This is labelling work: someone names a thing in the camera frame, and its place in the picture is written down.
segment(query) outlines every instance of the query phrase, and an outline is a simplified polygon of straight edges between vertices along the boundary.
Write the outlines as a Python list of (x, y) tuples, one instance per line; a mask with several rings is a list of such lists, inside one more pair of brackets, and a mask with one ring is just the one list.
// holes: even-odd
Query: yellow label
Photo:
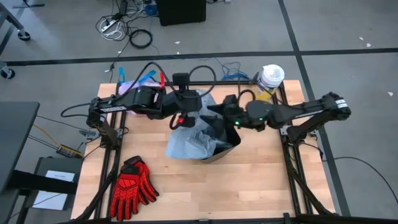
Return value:
[(276, 91), (276, 88), (274, 89), (274, 91), (271, 92), (272, 94), (270, 95), (266, 91), (261, 91), (260, 89), (257, 89), (257, 91), (255, 92), (256, 100), (268, 101), (272, 97), (272, 95), (275, 93), (275, 91)]

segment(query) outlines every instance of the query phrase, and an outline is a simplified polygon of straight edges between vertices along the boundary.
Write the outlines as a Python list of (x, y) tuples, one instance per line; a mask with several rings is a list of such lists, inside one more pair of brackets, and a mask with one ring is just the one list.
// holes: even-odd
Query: power strip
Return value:
[(106, 32), (109, 28), (111, 28), (115, 23), (117, 23), (117, 20), (112, 20), (109, 25), (105, 26), (104, 28), (101, 29), (101, 33)]

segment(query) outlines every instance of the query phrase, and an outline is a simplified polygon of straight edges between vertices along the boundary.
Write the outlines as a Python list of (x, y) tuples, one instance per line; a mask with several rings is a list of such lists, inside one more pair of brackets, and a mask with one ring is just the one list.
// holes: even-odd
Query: white container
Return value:
[(285, 78), (284, 70), (278, 65), (263, 66), (260, 79), (255, 91), (257, 100), (267, 101), (276, 92)]

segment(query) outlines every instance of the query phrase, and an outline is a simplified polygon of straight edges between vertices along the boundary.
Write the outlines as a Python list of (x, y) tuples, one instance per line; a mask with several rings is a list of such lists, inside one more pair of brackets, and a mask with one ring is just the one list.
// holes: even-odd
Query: wheel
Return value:
[(23, 35), (21, 34), (21, 32), (18, 32), (18, 38), (19, 38), (20, 40), (23, 40), (23, 41), (28, 41), (28, 40), (30, 40), (30, 34), (29, 34), (28, 32), (25, 31), (25, 36), (23, 36)]
[(15, 72), (13, 71), (13, 69), (8, 68), (8, 70), (9, 70), (9, 72), (10, 72), (11, 74), (7, 74), (5, 71), (1, 70), (1, 76), (2, 76), (3, 78), (6, 78), (6, 79), (12, 79), (12, 78), (14, 78)]

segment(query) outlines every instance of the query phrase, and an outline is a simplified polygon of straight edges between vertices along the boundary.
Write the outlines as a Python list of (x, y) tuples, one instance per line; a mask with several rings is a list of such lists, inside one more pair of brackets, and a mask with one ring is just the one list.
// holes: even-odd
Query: glove finger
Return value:
[(124, 206), (125, 206), (125, 204), (126, 204), (126, 201), (125, 200), (120, 200), (119, 201), (119, 205), (118, 205), (118, 216), (116, 217), (116, 219), (118, 220), (118, 221), (123, 221), (123, 219), (124, 219)]
[(143, 205), (149, 204), (148, 199), (145, 198), (141, 189), (138, 190), (138, 201), (141, 202)]
[(150, 193), (153, 196), (159, 196), (158, 191), (155, 190), (154, 186), (152, 185), (152, 182), (150, 181), (149, 175), (146, 175), (146, 182), (145, 183), (147, 185), (148, 190), (150, 191)]
[(116, 216), (116, 211), (118, 210), (118, 205), (119, 205), (119, 199), (116, 197), (113, 197), (112, 203), (111, 203), (111, 210), (109, 211), (109, 216), (111, 218)]
[(132, 213), (134, 215), (138, 214), (138, 195), (132, 199)]
[(149, 190), (147, 189), (145, 183), (141, 182), (140, 189), (150, 202), (156, 202), (156, 198), (151, 193), (149, 193)]
[(125, 214), (125, 219), (130, 220), (131, 219), (131, 208), (132, 208), (132, 200), (127, 200), (126, 202), (126, 210), (124, 211)]

